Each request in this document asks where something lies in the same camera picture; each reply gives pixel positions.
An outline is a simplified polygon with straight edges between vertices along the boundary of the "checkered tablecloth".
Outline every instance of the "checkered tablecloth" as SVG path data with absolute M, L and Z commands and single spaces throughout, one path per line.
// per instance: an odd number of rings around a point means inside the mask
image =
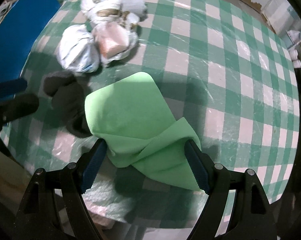
M 40 97 L 38 111 L 2 133 L 30 172 L 75 162 L 96 138 L 69 134 L 42 91 L 46 73 L 61 70 L 56 51 L 63 31 L 89 22 L 81 0 L 66 0 L 36 40 L 22 77 Z M 146 0 L 148 18 L 139 47 L 112 67 L 78 77 L 91 91 L 133 73 L 149 73 L 176 119 L 184 116 L 202 149 L 228 169 L 257 172 L 270 202 L 291 173 L 299 130 L 299 102 L 292 62 L 283 41 L 241 9 L 223 0 Z M 229 195 L 224 221 L 229 220 Z M 106 158 L 84 195 L 90 212 L 148 227 L 194 225 L 206 195 L 145 178 Z

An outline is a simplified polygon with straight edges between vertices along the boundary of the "cloth fold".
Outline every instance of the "cloth fold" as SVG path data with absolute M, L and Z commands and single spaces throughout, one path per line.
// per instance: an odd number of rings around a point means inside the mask
M 152 77 L 133 74 L 85 99 L 91 133 L 106 140 L 116 167 L 132 165 L 169 185 L 199 190 L 184 155 L 184 144 L 198 136 L 185 118 L 176 121 Z

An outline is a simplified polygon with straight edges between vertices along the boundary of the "light green cleaning cloth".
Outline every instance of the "light green cleaning cloth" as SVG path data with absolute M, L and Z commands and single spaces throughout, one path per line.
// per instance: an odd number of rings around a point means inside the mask
M 132 165 L 150 179 L 198 191 L 184 144 L 198 136 L 183 117 L 175 120 L 150 75 L 139 72 L 85 99 L 91 133 L 103 138 L 118 168 Z

